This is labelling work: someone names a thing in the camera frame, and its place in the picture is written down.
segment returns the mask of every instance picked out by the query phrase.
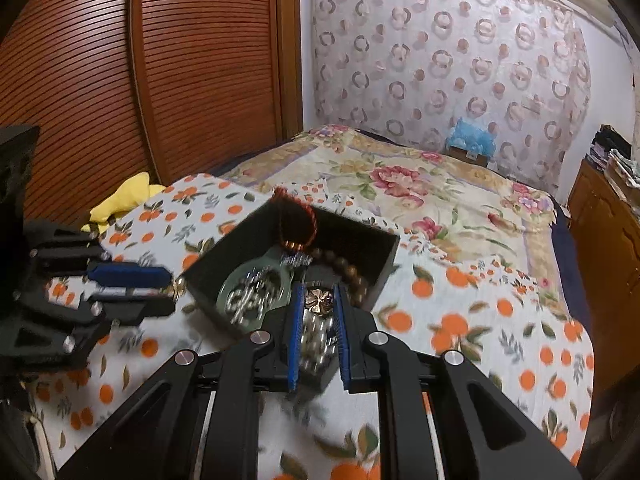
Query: cardboard box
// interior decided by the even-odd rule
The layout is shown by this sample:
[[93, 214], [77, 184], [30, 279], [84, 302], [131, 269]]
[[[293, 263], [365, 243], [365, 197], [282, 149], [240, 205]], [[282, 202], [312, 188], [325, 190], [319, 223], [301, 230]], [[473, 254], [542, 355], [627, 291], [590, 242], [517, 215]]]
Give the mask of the cardboard box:
[[476, 158], [470, 158], [468, 156], [468, 151], [463, 150], [462, 148], [457, 148], [455, 146], [449, 146], [444, 152], [443, 155], [452, 156], [457, 160], [461, 160], [462, 162], [468, 162], [469, 164], [473, 164], [475, 166], [482, 166], [486, 168], [489, 164], [489, 157], [486, 155], [476, 155]]

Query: wooden wardrobe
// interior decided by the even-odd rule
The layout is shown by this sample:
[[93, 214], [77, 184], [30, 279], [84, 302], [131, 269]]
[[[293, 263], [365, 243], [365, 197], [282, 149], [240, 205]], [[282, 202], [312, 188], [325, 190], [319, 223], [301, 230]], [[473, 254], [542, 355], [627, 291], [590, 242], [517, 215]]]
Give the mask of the wooden wardrobe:
[[0, 125], [41, 128], [27, 216], [73, 224], [139, 171], [168, 185], [295, 134], [299, 2], [29, 0], [0, 44]]
[[600, 394], [640, 366], [640, 222], [586, 161], [569, 211], [593, 327], [594, 392]]

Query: yellow plush toy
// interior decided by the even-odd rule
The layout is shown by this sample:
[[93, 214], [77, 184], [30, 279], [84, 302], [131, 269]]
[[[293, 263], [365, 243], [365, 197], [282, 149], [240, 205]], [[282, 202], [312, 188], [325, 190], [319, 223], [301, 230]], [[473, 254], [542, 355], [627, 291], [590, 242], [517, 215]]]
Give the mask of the yellow plush toy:
[[[91, 209], [89, 221], [98, 224], [98, 231], [102, 234], [109, 227], [108, 220], [111, 216], [119, 220], [163, 189], [164, 186], [158, 184], [150, 186], [149, 174], [143, 171], [125, 180], [114, 194]], [[82, 226], [82, 231], [90, 232], [89, 224]]]

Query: black storage box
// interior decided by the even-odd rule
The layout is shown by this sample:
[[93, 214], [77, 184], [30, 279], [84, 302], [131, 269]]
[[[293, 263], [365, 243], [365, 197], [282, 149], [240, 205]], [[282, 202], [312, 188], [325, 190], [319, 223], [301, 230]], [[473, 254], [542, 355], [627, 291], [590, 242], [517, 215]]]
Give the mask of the black storage box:
[[[331, 250], [336, 257], [341, 256], [357, 267], [359, 275], [368, 284], [361, 308], [371, 311], [393, 270], [400, 238], [325, 209], [314, 207], [313, 210], [318, 222], [318, 234], [312, 247]], [[228, 318], [216, 309], [220, 288], [229, 274], [246, 261], [260, 258], [267, 251], [275, 257], [282, 254], [281, 226], [284, 237], [294, 242], [307, 240], [312, 229], [308, 215], [299, 205], [283, 200], [269, 201], [242, 220], [183, 274], [198, 307], [216, 325], [236, 337], [242, 336], [242, 331], [231, 325]], [[324, 262], [314, 262], [307, 271], [306, 280], [314, 279], [334, 282], [340, 277]], [[318, 376], [300, 370], [300, 383], [320, 392], [327, 386], [337, 367], [336, 356]]]

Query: bed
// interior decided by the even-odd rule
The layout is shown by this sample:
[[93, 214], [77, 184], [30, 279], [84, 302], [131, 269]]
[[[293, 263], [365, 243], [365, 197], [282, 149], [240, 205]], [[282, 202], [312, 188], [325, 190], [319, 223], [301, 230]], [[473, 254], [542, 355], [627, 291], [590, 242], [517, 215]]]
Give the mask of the bed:
[[[116, 260], [179, 274], [274, 186], [401, 236], [396, 272], [374, 316], [412, 348], [458, 348], [574, 464], [591, 407], [593, 349], [567, 309], [554, 255], [554, 204], [544, 192], [437, 153], [323, 126], [226, 172], [187, 176], [112, 226], [102, 243]], [[56, 280], [73, 305], [91, 290]], [[177, 313], [113, 330], [84, 370], [40, 377], [36, 409], [57, 466], [169, 356], [224, 348], [185, 293]], [[318, 397], [263, 394], [258, 478], [380, 476], [375, 396], [348, 396], [339, 377]], [[425, 401], [429, 411], [428, 399]]]

